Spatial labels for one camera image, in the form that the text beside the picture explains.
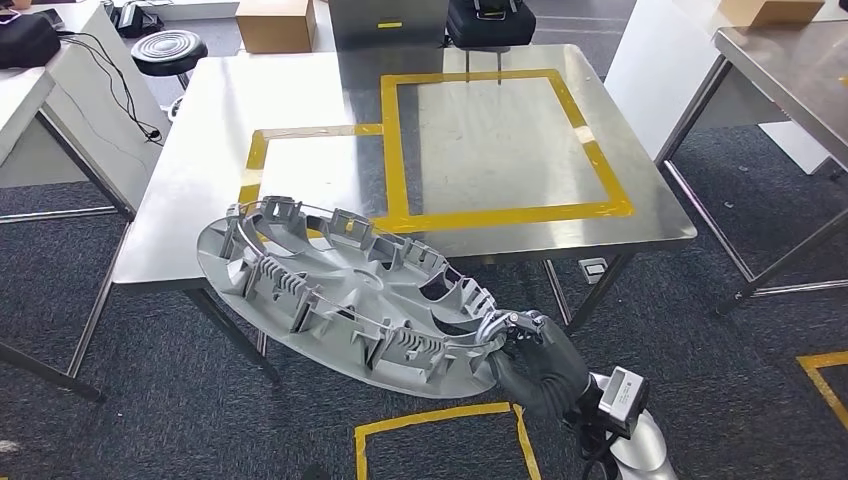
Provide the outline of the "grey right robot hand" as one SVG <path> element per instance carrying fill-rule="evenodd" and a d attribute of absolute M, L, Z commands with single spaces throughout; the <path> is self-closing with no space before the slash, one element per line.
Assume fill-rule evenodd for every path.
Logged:
<path fill-rule="evenodd" d="M 504 335 L 524 361 L 520 372 L 501 350 L 487 356 L 498 384 L 526 410 L 562 420 L 577 408 L 591 383 L 589 370 L 564 331 L 537 311 L 495 310 L 483 317 L 477 343 Z"/>

